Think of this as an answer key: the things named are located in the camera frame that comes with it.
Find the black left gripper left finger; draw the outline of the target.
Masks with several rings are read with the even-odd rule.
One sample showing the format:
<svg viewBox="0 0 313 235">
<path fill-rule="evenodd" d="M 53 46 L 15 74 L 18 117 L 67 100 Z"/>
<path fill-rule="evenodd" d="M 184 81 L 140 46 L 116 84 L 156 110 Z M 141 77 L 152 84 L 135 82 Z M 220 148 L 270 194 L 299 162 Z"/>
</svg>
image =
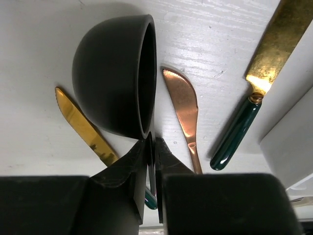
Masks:
<svg viewBox="0 0 313 235">
<path fill-rule="evenodd" d="M 149 156 L 145 140 L 92 177 L 1 177 L 1 234 L 138 234 Z"/>
</svg>

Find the rose gold knife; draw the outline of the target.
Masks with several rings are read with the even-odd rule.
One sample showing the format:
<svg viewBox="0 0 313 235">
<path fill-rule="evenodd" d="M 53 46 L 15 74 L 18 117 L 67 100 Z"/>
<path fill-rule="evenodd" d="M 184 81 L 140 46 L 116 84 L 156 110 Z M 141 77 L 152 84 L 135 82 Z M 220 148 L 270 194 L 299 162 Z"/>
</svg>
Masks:
<svg viewBox="0 0 313 235">
<path fill-rule="evenodd" d="M 196 174 L 202 174 L 197 152 L 198 102 L 196 92 L 182 73 L 169 67 L 161 67 L 162 75 L 172 100 Z"/>
</svg>

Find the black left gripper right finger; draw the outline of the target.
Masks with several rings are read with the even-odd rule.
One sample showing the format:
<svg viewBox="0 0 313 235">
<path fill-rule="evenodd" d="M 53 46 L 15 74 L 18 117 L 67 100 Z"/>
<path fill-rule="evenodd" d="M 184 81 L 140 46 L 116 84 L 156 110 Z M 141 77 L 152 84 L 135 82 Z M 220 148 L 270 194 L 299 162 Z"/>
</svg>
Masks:
<svg viewBox="0 0 313 235">
<path fill-rule="evenodd" d="M 300 235 L 281 182 L 267 173 L 195 174 L 156 138 L 159 221 L 168 235 Z"/>
</svg>

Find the black spoon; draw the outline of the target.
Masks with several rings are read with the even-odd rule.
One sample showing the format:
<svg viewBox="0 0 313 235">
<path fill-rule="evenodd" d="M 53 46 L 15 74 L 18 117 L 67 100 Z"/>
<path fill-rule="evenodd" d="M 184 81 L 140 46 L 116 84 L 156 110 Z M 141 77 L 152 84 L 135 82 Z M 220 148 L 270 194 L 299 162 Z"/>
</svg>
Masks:
<svg viewBox="0 0 313 235">
<path fill-rule="evenodd" d="M 83 114 L 109 133 L 144 140 L 152 134 L 157 44 L 151 15 L 105 20 L 82 38 L 72 64 Z"/>
</svg>

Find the gold knife green handle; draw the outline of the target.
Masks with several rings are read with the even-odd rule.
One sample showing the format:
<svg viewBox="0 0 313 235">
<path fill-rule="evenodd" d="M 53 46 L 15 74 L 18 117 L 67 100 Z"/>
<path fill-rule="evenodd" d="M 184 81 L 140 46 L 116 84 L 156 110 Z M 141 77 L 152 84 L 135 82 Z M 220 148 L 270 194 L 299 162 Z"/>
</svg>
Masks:
<svg viewBox="0 0 313 235">
<path fill-rule="evenodd" d="M 86 145 L 94 152 L 98 159 L 107 167 L 116 166 L 120 158 L 106 139 L 86 118 L 76 103 L 63 91 L 55 87 L 56 102 L 64 119 L 79 135 Z"/>
<path fill-rule="evenodd" d="M 313 20 L 311 0 L 282 0 L 271 17 L 245 73 L 252 91 L 230 124 L 214 156 L 213 170 L 223 170 L 257 116 L 265 95 Z"/>
</svg>

